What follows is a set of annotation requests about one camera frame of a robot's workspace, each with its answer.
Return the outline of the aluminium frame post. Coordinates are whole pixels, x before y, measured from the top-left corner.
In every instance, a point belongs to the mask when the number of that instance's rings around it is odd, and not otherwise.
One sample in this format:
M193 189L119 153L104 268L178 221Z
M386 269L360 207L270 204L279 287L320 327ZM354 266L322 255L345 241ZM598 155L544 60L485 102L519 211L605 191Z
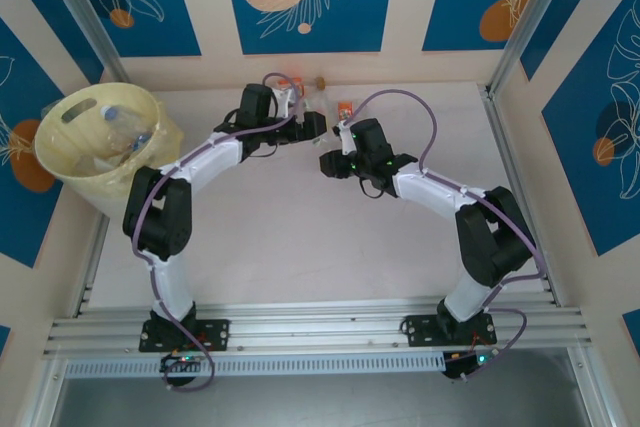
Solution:
M544 16L551 0L529 0L521 14L510 39L507 41L503 54L487 84L487 96L495 101L498 94L506 86L512 70L528 45L533 33Z
M62 0L114 82L131 81L120 56L89 0Z

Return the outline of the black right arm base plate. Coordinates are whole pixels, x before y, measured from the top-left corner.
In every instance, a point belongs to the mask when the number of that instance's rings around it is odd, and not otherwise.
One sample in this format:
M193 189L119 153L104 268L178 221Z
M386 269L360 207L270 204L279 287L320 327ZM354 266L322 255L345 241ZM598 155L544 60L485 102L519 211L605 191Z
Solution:
M465 322L444 314L409 315L400 324L410 347L471 346L474 342L495 345L497 336L492 317L479 313Z

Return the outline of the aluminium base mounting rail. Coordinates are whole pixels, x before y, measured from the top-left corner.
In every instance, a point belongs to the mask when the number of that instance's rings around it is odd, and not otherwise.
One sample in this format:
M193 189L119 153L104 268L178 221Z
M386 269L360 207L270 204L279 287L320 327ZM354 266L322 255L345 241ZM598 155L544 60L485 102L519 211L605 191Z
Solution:
M400 323L408 315L432 314L434 297L377 301L201 305L204 319L230 322L232 355L334 354L405 351ZM582 312L557 305L548 291L505 293L492 305L499 345L514 335L518 348L587 346L592 342ZM43 349L47 358L138 355L144 309L85 309L57 318Z

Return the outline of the orange label bottle brown cap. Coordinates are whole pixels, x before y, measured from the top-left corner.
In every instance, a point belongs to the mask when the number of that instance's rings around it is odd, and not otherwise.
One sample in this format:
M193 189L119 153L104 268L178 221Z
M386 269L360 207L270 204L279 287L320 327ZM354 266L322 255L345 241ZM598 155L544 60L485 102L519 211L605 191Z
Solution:
M317 77L292 77L291 80L295 84L296 90L300 97L313 96L316 92L326 89L326 81L322 76ZM291 89L291 84L281 78L276 83L276 89L286 91Z

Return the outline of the clear water bottle blue cap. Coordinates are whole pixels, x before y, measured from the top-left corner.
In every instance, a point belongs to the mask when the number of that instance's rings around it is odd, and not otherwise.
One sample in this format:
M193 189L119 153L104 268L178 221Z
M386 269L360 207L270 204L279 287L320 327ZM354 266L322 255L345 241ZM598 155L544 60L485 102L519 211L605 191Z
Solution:
M115 132L127 133L134 126L130 112L124 106L105 105L100 113L109 128Z

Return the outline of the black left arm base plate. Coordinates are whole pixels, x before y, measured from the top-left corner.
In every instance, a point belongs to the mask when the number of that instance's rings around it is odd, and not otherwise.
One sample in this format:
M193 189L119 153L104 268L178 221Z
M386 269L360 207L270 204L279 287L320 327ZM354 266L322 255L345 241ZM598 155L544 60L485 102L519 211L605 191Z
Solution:
M229 326L226 319L196 319L191 335L209 352L226 351ZM196 351L198 347L174 323L159 318L143 324L138 350L142 353L169 353Z

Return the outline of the aluminium table side rail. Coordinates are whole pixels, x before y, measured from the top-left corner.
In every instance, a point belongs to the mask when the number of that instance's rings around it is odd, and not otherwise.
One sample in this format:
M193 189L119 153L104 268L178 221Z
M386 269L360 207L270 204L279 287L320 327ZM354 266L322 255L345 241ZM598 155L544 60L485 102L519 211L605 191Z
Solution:
M91 296L109 223L110 220L107 216L104 214L99 216L95 231L91 237L87 258L81 269L80 284L72 304L72 317L78 317L82 313Z
M489 87L479 84L478 88L511 190L519 204L529 231L532 234L536 248L539 252L538 256L542 258L542 263L539 263L536 259L533 260L534 265L536 266L535 276L538 280L549 287L555 303L559 306L564 306L566 304L565 295L562 287L558 284L557 279L551 270L549 252L544 245L536 216L531 209L524 185L524 177L521 169L519 168L516 151L506 128L506 124L502 118L498 104L490 95Z

